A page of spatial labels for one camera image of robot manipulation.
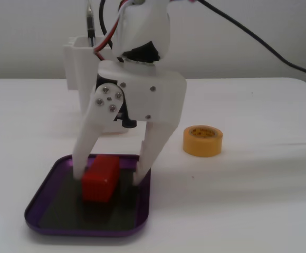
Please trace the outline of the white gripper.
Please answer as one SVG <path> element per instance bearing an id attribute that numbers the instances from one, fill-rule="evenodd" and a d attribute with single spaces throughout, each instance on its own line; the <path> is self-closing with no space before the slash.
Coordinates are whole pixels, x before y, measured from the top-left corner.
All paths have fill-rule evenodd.
<path id="1" fill-rule="evenodd" d="M 125 128 L 146 121 L 145 138 L 133 174 L 139 185 L 177 129 L 186 93 L 186 80 L 177 72 L 153 64 L 102 61 L 72 152 L 73 177 L 80 180 L 98 138 L 113 121 Z"/>

